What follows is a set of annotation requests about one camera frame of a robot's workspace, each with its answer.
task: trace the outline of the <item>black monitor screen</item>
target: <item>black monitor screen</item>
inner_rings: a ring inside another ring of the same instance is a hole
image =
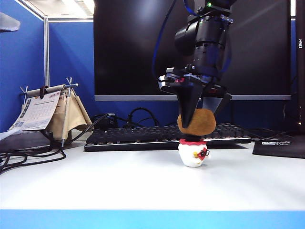
[[[191,58],[174,46],[175,34],[187,25],[189,15],[183,0],[177,0],[157,52],[156,76],[152,74],[155,44],[172,1],[95,1],[95,95],[121,95],[120,100],[122,95],[126,100],[128,95],[139,100],[144,95],[168,95],[159,90],[157,78],[168,67],[183,68]],[[234,22],[228,32],[232,61],[220,82],[229,93],[290,93],[289,12],[287,0],[237,0],[233,5]]]

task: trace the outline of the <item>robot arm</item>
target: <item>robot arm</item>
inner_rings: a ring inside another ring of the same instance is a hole
[[[233,23],[228,16],[236,0],[194,1],[196,13],[175,36],[177,50],[192,55],[193,61],[184,69],[168,68],[158,80],[160,90],[177,95],[183,128],[188,127],[200,97],[225,94],[216,82],[222,77],[227,32]]]

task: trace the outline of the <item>toy face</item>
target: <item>toy face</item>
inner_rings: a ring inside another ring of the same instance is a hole
[[[179,144],[179,155],[182,162],[188,167],[199,167],[202,164],[204,156],[201,156],[202,151],[206,151],[206,145],[186,145]]]

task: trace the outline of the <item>white desk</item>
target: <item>white desk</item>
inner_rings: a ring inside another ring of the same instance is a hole
[[[305,160],[211,149],[199,168],[177,150],[84,152],[0,176],[2,209],[305,210]]]

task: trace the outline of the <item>metal calendar stand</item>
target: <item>metal calendar stand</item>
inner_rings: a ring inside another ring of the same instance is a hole
[[[62,147],[72,129],[83,130],[92,124],[80,98],[74,90],[78,86],[78,83],[72,84],[72,78],[66,79],[68,85],[62,84],[54,87],[42,87],[41,89],[31,91],[28,91],[28,87],[25,90],[20,87],[22,90],[21,95],[25,96],[24,101],[30,97],[43,97],[45,94],[51,92],[61,92],[55,112],[46,129],[53,132],[54,140],[61,141]]]

